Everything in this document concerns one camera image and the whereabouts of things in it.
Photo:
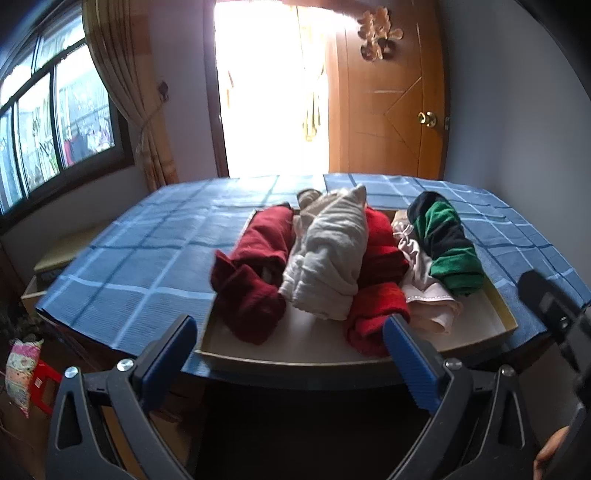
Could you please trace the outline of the person's right hand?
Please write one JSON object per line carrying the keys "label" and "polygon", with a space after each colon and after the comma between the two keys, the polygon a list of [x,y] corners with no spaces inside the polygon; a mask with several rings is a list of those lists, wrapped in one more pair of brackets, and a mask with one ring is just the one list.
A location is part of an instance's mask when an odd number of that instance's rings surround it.
{"label": "person's right hand", "polygon": [[562,445],[566,435],[568,434],[568,431],[569,426],[564,426],[554,432],[549,437],[546,444],[539,451],[533,463],[534,480],[542,479],[547,464],[551,461],[559,447]]}

